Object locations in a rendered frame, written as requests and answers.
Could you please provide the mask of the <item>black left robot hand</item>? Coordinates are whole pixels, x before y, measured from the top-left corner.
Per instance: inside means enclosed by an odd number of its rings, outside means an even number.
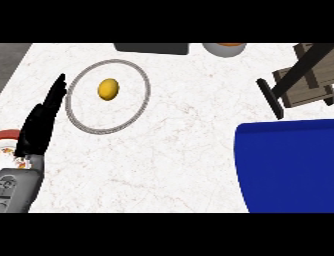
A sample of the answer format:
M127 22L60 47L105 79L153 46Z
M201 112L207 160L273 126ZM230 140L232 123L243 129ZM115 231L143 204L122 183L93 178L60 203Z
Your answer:
M65 87L65 74L60 74L53 82L44 101L34 106L26 116L18 137L16 157L43 155L47 150L54 118L66 94Z

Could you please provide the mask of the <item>blue rectangular mat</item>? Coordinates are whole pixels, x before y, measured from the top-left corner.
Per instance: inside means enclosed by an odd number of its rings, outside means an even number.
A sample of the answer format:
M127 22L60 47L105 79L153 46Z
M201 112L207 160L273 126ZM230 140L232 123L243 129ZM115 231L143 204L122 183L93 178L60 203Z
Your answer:
M233 150L249 211L334 212L334 119L243 123Z

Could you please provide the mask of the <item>grey bowl with orange contents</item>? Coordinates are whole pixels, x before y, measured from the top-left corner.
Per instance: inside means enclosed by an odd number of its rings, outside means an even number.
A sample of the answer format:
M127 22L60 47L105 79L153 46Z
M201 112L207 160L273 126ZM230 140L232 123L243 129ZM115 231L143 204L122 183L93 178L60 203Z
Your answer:
M218 43L204 43L205 50L217 57L229 58L239 55L245 49L246 44L223 45Z

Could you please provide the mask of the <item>white tray with grey rim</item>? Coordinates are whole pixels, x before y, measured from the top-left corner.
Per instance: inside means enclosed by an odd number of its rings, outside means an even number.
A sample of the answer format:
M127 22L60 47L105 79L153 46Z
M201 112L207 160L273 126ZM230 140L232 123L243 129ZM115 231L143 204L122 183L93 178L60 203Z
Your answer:
M114 79L118 94L112 100L99 96L99 84ZM128 60L96 62L78 73L65 96L65 112L72 125L85 133L111 134L125 129L145 112L150 81L143 69Z

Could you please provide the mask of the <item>black wooden tiered basket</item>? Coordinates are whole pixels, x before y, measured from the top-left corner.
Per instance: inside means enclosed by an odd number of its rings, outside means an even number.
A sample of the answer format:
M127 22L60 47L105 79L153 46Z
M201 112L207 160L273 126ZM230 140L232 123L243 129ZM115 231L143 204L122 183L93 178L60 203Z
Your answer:
M270 87L264 79L257 85L277 119L283 109L322 100L334 104L334 43L298 43L294 46L297 63L276 70L276 85Z

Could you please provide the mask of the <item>dark grey flat slab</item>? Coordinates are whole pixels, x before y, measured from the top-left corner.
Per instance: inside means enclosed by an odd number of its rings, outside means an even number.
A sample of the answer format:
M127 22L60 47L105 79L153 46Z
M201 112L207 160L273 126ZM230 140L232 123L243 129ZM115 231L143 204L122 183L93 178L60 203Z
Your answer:
M121 52L186 55L187 43L115 43L114 47Z

